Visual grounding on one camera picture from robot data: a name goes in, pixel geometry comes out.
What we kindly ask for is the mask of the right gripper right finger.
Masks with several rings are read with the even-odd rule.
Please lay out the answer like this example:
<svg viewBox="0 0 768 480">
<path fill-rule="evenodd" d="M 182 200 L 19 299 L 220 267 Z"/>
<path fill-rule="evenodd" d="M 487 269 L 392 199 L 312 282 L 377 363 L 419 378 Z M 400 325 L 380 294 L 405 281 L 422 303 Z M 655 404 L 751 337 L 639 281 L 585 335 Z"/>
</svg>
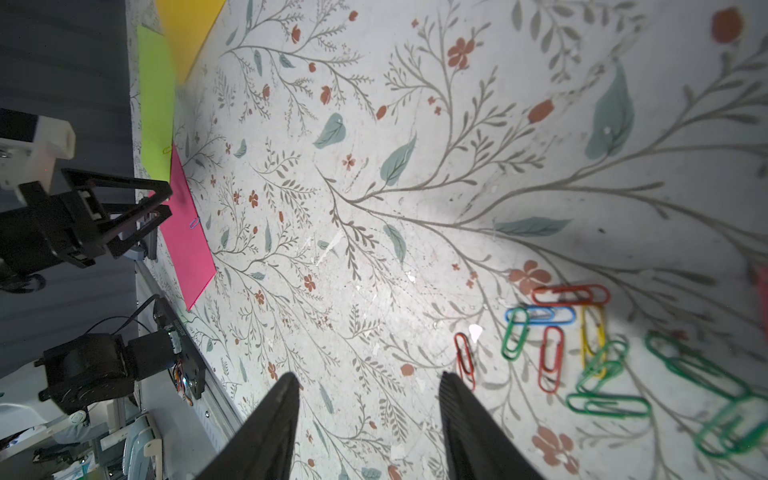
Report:
<svg viewBox="0 0 768 480">
<path fill-rule="evenodd" d="M 439 406 L 449 479 L 542 477 L 457 374 L 442 374 Z"/>
</svg>

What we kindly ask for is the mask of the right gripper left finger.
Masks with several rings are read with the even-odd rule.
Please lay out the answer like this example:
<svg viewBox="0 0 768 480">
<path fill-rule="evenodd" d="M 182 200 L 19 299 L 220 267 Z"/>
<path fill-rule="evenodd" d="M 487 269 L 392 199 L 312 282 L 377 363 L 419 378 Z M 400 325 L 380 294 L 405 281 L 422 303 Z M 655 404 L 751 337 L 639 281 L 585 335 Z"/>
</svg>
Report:
<svg viewBox="0 0 768 480">
<path fill-rule="evenodd" d="M 290 478 L 299 420 L 300 383 L 282 375 L 198 480 Z"/>
</svg>

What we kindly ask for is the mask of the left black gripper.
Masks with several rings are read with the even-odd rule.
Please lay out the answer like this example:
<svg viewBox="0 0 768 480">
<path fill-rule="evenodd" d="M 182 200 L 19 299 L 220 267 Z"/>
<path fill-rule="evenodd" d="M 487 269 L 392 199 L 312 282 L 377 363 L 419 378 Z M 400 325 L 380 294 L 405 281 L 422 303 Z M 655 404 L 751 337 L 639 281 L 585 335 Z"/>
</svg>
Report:
<svg viewBox="0 0 768 480">
<path fill-rule="evenodd" d="M 158 228 L 172 216 L 166 181 L 107 175 L 73 168 L 62 174 L 71 190 L 50 195 L 42 184 L 17 187 L 25 203 L 17 220 L 17 267 L 47 269 L 60 263 L 87 268 L 107 252 L 113 258 L 156 260 Z M 97 188 L 146 190 L 138 203 L 102 203 Z"/>
</svg>

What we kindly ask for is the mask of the magenta paper sheet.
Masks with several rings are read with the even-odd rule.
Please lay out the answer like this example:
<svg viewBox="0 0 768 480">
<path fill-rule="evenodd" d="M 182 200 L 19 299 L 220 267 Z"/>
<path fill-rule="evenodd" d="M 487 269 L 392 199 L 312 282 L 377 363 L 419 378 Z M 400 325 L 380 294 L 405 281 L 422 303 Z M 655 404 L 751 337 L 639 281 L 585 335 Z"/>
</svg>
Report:
<svg viewBox="0 0 768 480">
<path fill-rule="evenodd" d="M 172 196 L 166 205 L 171 217 L 162 223 L 160 230 L 184 305 L 191 311 L 213 281 L 216 267 L 175 146 L 171 150 L 170 186 Z"/>
</svg>

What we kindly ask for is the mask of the yellow paper sheet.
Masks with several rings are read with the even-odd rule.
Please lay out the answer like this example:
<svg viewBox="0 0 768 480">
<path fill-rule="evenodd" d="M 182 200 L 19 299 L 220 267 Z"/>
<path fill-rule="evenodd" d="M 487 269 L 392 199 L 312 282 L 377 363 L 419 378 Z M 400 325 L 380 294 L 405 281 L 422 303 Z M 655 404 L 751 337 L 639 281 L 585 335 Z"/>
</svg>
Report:
<svg viewBox="0 0 768 480">
<path fill-rule="evenodd" d="M 186 82 L 225 0 L 157 0 L 178 84 Z"/>
</svg>

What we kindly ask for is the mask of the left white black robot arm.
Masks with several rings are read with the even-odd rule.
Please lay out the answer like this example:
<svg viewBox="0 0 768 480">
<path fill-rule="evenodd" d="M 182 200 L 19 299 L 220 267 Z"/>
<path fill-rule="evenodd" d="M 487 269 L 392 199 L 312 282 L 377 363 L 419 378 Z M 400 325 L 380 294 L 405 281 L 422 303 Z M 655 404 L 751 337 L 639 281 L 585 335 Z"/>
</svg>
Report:
<svg viewBox="0 0 768 480">
<path fill-rule="evenodd" d="M 172 216 L 166 181 L 65 168 L 70 190 L 48 194 L 38 181 L 18 186 L 24 206 L 1 214 L 1 290 L 41 290 L 41 272 L 62 263 L 85 269 L 110 254 L 118 258 Z M 148 190 L 136 203 L 103 203 L 98 188 Z"/>
</svg>

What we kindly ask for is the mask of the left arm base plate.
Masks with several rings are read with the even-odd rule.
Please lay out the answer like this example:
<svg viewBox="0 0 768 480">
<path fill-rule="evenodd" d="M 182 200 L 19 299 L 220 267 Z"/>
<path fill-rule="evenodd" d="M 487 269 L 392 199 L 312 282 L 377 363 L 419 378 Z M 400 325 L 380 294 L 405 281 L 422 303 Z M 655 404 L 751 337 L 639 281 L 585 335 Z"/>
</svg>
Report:
<svg viewBox="0 0 768 480">
<path fill-rule="evenodd" d="M 206 364 L 194 340 L 186 331 L 183 323 L 164 297 L 155 301 L 153 319 L 159 329 L 165 330 L 170 338 L 175 355 L 171 367 L 171 377 L 175 388 L 182 397 L 194 405 L 200 400 L 206 385 Z"/>
</svg>

